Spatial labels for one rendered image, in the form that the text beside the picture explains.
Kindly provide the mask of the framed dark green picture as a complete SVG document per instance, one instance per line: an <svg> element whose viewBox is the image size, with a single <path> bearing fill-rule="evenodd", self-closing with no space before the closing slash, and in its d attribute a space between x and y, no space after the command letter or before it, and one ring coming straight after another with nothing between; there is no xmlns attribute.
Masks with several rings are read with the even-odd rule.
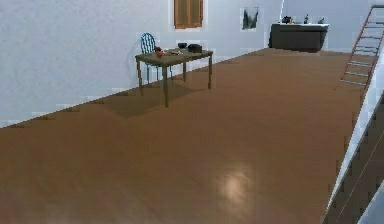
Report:
<svg viewBox="0 0 384 224"><path fill-rule="evenodd" d="M255 29L257 27L258 15L258 7L245 7L243 9L242 29Z"/></svg>

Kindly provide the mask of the brown wooden table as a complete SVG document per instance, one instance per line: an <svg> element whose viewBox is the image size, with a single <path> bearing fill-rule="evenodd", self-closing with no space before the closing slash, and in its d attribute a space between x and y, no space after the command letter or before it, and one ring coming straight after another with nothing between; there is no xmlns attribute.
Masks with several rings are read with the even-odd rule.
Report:
<svg viewBox="0 0 384 224"><path fill-rule="evenodd" d="M163 92L164 92L164 104L169 106L169 91L168 91L168 73L167 69L171 66L182 64L183 65L183 80L186 80L186 63L203 58L208 58L208 88L212 87L212 73L213 73L213 52L209 50L203 50L201 53L192 53L186 51L183 54L172 55L168 50L161 58L155 53L140 54L135 56L137 76L139 81L140 95L143 96L143 84L140 63L149 63L153 66L158 66L162 69L163 77Z"/></svg>

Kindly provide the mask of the orange and grey stepladder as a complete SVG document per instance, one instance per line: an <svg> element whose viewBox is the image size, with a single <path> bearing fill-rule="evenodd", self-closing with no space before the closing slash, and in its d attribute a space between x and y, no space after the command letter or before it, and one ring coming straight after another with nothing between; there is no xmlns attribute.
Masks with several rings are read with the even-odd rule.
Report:
<svg viewBox="0 0 384 224"><path fill-rule="evenodd" d="M340 81L366 90L371 82L383 44L384 4L374 4L370 7L354 43Z"/></svg>

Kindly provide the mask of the brown shuttered window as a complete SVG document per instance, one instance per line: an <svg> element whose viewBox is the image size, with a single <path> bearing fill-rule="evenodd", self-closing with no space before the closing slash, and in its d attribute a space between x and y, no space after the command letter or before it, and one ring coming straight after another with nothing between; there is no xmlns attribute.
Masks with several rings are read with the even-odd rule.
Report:
<svg viewBox="0 0 384 224"><path fill-rule="evenodd" d="M174 0L174 27L199 28L203 24L203 0Z"/></svg>

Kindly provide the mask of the dark grey counter cabinet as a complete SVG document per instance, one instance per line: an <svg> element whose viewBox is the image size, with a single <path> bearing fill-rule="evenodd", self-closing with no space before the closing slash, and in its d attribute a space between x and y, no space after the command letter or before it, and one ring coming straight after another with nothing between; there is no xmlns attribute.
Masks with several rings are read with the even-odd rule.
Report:
<svg viewBox="0 0 384 224"><path fill-rule="evenodd" d="M328 24L271 25L269 47L302 52L318 52L322 49Z"/></svg>

